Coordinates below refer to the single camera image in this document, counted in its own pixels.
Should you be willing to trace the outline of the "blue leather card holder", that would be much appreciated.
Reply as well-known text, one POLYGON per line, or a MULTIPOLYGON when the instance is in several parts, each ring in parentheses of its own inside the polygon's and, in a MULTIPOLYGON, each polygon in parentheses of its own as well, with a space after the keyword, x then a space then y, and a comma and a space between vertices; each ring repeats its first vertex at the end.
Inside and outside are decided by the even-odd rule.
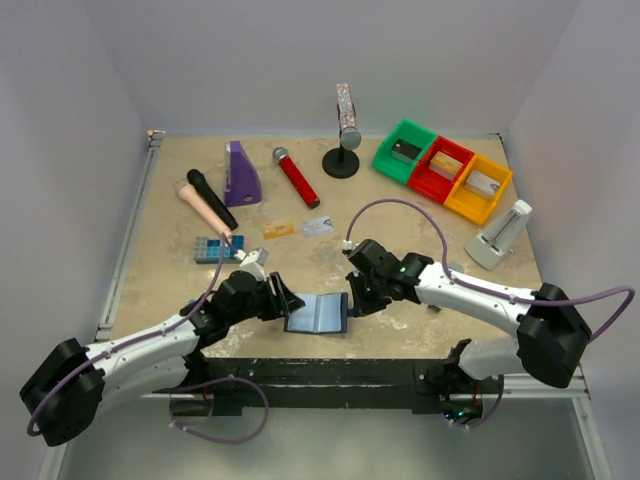
POLYGON ((348 330, 349 295, 347 292, 327 294, 297 293, 304 306, 291 313, 284 331, 310 335, 344 334, 348 330))

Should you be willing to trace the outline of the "gold VIP card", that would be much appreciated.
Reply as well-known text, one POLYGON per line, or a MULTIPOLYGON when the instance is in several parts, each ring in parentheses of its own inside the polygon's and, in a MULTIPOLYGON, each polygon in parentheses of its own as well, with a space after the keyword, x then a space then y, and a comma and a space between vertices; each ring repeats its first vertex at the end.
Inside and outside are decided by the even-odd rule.
POLYGON ((262 227, 263 237, 265 240, 271 240, 290 236, 295 233, 294 224, 291 220, 276 220, 267 222, 262 227))

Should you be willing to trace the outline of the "silver white credit card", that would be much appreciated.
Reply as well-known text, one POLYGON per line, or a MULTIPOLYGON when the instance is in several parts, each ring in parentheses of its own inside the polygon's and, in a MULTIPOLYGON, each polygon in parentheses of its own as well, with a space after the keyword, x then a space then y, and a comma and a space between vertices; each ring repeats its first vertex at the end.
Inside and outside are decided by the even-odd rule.
POLYGON ((305 221, 302 223, 301 228, 306 238, 312 238, 334 231, 334 226, 329 216, 322 216, 305 221))

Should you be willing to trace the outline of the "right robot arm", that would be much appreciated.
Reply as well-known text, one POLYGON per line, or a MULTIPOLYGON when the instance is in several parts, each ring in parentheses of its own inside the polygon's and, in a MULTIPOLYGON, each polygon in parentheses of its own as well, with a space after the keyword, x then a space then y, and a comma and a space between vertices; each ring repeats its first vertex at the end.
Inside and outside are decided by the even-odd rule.
POLYGON ((353 267, 347 279, 354 312, 367 316, 393 301, 451 309, 501 331, 501 338, 461 341, 445 362, 452 376, 481 381, 527 373, 545 385, 569 385, 592 332, 564 291, 545 283, 537 290, 507 287, 465 274, 410 252, 397 258, 367 239, 344 250, 353 267))

